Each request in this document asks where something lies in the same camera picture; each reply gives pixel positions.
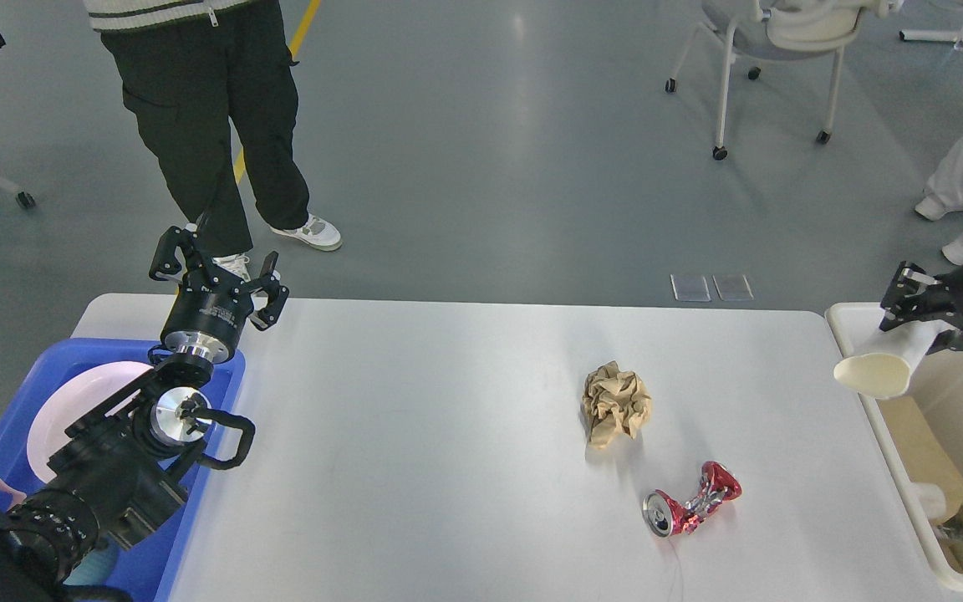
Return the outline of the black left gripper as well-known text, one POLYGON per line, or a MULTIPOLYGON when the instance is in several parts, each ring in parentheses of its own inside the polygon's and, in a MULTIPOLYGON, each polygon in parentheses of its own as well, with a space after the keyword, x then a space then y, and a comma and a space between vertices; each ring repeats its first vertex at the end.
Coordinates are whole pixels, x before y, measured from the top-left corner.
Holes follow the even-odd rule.
POLYGON ((265 331, 282 316, 289 289, 276 270, 278 257, 276 251, 268 253, 259 275, 245 285, 204 252, 197 226, 168 227, 149 267, 150 279, 177 285, 160 342, 171 352, 198 355, 212 365, 232 360, 248 319, 265 331), (254 308, 251 294, 259 291, 265 293, 265 305, 254 308))

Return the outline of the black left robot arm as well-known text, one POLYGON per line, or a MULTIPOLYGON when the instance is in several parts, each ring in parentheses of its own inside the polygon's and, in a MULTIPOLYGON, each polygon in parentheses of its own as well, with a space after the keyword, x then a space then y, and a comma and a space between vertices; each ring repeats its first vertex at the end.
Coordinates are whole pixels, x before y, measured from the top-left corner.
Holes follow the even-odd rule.
POLYGON ((129 601, 68 577, 100 538, 130 549, 169 521, 187 502, 192 467, 229 470, 251 451, 255 424, 211 406, 201 388, 234 357, 245 324, 278 322, 289 290, 278 253, 245 281, 204 245, 192 224, 161 236, 149 275, 175 282, 177 294, 153 365, 66 426, 48 461, 53 479, 0 510, 0 601, 129 601))

